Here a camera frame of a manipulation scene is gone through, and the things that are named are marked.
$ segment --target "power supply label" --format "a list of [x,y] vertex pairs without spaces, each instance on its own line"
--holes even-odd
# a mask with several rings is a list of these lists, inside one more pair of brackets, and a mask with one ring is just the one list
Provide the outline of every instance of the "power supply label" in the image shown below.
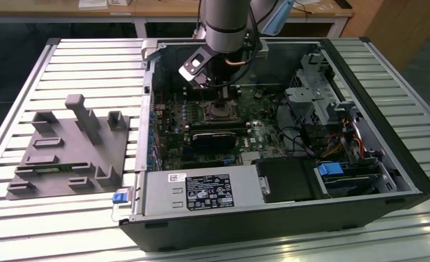
[[235,206],[228,174],[185,177],[185,195],[189,211]]

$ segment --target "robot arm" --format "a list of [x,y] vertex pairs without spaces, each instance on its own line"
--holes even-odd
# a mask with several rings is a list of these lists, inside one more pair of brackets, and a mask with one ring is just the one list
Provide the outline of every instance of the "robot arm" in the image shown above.
[[[196,50],[179,69],[180,75],[195,88],[228,85],[229,77],[239,67],[248,64],[255,57],[259,49],[257,34],[279,33],[289,15],[292,2],[292,0],[201,0],[196,38],[204,37],[207,45]],[[251,46],[245,45],[248,29],[253,36]],[[252,49],[245,60],[241,60],[243,49]]]

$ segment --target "wooden cabinet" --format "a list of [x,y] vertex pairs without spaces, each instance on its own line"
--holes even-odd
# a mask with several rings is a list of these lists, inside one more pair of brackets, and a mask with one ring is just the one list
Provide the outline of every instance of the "wooden cabinet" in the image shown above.
[[353,17],[341,37],[371,39],[400,70],[430,36],[430,0],[347,0]]

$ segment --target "gray 3d printed holder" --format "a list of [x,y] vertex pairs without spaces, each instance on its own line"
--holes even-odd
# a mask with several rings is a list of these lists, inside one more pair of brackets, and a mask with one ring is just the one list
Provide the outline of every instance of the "gray 3d printed holder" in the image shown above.
[[65,107],[77,119],[56,119],[51,111],[35,114],[36,131],[15,170],[8,200],[113,192],[121,186],[129,117],[111,111],[96,117],[81,94]]

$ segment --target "floor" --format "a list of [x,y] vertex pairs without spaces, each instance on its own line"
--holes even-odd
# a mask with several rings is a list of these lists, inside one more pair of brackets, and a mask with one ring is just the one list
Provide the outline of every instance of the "floor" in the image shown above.
[[[164,26],[148,29],[159,34]],[[172,32],[187,30],[185,26]],[[132,25],[123,24],[43,24],[33,31],[24,24],[0,24],[0,124],[51,37],[121,38],[135,33]],[[430,105],[430,39],[401,74]]]

